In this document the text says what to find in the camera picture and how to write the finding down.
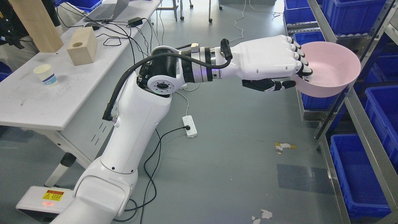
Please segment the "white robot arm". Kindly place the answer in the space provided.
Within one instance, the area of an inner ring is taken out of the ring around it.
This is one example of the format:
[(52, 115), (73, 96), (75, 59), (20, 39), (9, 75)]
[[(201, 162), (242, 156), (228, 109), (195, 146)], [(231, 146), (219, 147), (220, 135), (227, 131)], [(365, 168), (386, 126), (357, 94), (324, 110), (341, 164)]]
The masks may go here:
[(220, 47), (189, 50), (159, 46), (121, 76), (104, 111), (114, 122), (109, 142), (74, 187), (72, 202), (53, 224), (110, 224), (128, 204), (138, 180), (138, 165), (158, 123), (170, 108), (172, 94), (189, 82), (209, 82), (230, 65), (229, 41)]

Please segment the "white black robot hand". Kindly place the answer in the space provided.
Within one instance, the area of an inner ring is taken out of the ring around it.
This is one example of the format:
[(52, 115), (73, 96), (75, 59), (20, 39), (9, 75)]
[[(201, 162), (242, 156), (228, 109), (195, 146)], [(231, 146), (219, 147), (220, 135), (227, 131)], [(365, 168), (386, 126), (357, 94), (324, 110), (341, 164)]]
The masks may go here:
[(219, 70), (219, 78), (237, 76), (247, 88), (278, 91), (295, 86), (295, 81), (279, 78), (311, 76), (301, 45), (291, 37), (278, 35), (241, 42), (231, 47), (232, 60)]

